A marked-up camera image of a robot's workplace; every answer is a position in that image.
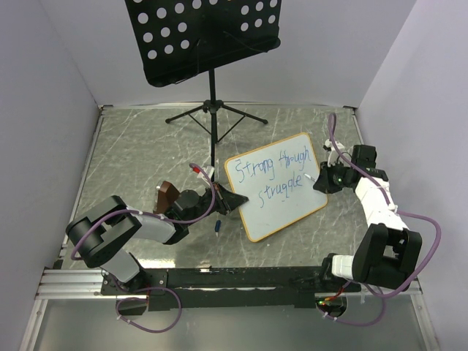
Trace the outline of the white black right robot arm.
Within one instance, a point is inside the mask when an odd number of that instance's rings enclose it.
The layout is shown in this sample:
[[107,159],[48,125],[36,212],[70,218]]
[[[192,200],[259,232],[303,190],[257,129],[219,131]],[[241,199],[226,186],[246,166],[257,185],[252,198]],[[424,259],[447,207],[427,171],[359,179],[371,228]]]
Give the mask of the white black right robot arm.
[[396,213],[384,170],[376,168],[374,146],[355,145],[352,166],[346,166],[339,152],[345,147],[333,147],[325,141],[328,160],[320,163],[320,174],[313,189],[334,194],[352,189],[362,205],[368,229],[353,255],[329,254],[322,262],[320,285],[335,291],[346,279],[395,290],[414,272],[422,238],[409,230]]

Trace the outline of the white whiteboard marker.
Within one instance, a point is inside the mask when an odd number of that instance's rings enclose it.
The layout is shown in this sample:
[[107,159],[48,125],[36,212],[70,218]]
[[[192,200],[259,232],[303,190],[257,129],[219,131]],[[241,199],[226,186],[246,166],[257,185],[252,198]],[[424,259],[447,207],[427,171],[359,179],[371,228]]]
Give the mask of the white whiteboard marker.
[[309,174],[304,173],[304,176],[305,176],[307,179],[309,179],[309,180],[311,180],[311,181],[313,181],[313,182],[316,181],[316,178],[312,177],[312,176],[309,175]]

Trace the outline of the yellow framed whiteboard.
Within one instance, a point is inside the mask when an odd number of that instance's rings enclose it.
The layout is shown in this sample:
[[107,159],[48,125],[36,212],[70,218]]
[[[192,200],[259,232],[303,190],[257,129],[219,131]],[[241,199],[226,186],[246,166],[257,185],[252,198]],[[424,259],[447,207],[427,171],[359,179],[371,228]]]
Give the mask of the yellow framed whiteboard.
[[328,196],[313,189],[320,173],[312,140],[302,132],[224,163],[234,193],[249,202],[239,212],[246,235],[258,242],[326,207]]

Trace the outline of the blue marker cap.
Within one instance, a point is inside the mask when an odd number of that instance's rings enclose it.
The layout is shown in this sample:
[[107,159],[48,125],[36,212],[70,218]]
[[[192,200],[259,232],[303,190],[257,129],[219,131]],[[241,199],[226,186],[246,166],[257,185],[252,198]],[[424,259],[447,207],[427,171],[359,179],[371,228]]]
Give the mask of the blue marker cap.
[[219,231],[220,231],[221,225],[222,225],[222,221],[221,221],[221,220],[217,220],[217,221],[216,221],[216,224],[215,224],[215,228],[214,228],[216,237],[219,237]]

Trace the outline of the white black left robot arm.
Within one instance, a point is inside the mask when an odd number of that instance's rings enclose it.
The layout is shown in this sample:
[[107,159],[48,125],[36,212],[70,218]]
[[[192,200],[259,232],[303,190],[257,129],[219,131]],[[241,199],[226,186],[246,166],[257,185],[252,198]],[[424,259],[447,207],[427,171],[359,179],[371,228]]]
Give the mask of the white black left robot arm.
[[82,260],[89,268],[104,269],[117,278],[126,293],[135,294],[142,290],[145,277],[137,259],[123,250],[131,238],[173,245],[188,236],[190,225],[213,212],[227,215],[249,201],[217,182],[199,195],[189,189],[180,192],[164,181],[156,194],[152,215],[112,195],[71,221],[66,234],[75,246],[72,259]]

